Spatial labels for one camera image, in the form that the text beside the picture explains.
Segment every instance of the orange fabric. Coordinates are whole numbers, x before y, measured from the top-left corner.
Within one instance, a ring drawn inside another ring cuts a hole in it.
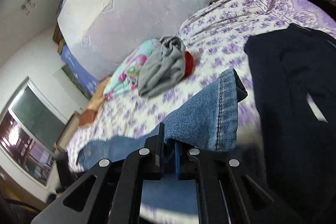
[[[96,92],[92,96],[86,110],[79,116],[78,128],[84,128],[90,126],[97,116],[100,107],[105,102],[104,89],[111,79],[111,75],[105,77],[97,85]]]

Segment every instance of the red cloth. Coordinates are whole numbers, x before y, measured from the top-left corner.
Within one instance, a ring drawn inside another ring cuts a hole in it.
[[[186,51],[184,53],[185,57],[185,75],[184,77],[189,76],[193,72],[194,59],[190,52]]]

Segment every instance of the black metal bracket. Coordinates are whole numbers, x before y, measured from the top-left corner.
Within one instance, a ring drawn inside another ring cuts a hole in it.
[[[164,173],[163,139],[161,123],[159,134],[125,160],[100,160],[32,224],[138,224],[143,180],[160,180]],[[180,180],[196,182],[200,224],[303,223],[229,152],[176,142],[175,162]]]

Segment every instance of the purple floral bedspread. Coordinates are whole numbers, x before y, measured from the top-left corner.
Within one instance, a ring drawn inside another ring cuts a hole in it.
[[[291,22],[336,37],[336,22],[306,0],[220,0],[198,11],[182,24],[177,34],[194,56],[192,75],[152,99],[139,97],[135,90],[106,102],[94,124],[78,130],[70,141],[67,148],[70,168],[81,169],[76,165],[78,153],[91,140],[108,140],[116,135],[138,138],[149,133],[167,114],[227,68],[236,69],[248,91],[248,97],[238,104],[237,143],[256,143],[263,148],[244,44],[251,35],[284,29]],[[141,215],[152,221],[198,223],[197,216],[167,214],[144,206]]]

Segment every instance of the window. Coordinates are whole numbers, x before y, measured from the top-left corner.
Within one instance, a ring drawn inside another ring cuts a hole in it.
[[[54,143],[65,127],[60,119],[65,120],[29,78],[16,90],[0,116],[1,147],[43,185],[47,184],[53,166]]]

